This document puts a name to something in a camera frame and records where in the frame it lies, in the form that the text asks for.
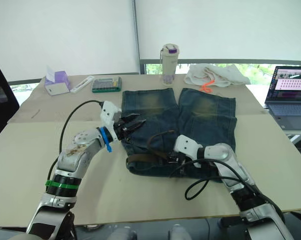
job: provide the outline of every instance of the water bottle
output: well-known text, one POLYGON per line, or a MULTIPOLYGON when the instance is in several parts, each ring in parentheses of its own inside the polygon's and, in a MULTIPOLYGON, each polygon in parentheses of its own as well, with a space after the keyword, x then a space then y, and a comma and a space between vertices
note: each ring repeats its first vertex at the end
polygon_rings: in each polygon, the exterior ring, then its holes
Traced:
POLYGON ((162 83, 165 86, 172 86, 175 79, 175 70, 179 58, 179 46, 176 44, 165 44, 160 50, 162 59, 162 83))

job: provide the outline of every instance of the laptop keyboard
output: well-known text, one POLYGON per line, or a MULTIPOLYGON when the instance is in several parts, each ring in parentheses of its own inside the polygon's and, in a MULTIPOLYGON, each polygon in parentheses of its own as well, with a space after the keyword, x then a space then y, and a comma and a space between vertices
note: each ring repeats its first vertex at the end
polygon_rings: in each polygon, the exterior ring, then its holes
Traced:
POLYGON ((301 116, 301 104, 270 104, 276 116, 301 116))

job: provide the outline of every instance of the laptop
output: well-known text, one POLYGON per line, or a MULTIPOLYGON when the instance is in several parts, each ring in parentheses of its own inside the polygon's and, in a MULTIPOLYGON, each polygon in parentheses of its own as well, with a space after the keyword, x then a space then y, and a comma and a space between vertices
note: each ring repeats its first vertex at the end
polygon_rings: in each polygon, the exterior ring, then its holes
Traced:
POLYGON ((276 66, 265 105, 283 130, 301 130, 301 66, 276 66))

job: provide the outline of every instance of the white towel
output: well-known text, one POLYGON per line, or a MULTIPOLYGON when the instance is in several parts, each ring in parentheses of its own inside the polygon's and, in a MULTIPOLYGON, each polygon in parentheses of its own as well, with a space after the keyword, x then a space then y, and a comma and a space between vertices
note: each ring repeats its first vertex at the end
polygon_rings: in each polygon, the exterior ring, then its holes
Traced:
POLYGON ((226 67, 218 67, 207 63, 191 64, 184 79, 185 83, 203 85, 214 80, 209 85, 227 87, 231 84, 251 84, 248 77, 243 76, 238 68, 232 64, 226 67))

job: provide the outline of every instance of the calculator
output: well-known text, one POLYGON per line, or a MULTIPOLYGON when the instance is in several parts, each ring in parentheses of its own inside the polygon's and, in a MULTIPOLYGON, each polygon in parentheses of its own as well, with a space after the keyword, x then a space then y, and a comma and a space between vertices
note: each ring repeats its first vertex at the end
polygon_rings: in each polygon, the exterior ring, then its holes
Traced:
POLYGON ((91 83, 93 93, 119 92, 121 89, 122 78, 120 76, 98 78, 91 83))

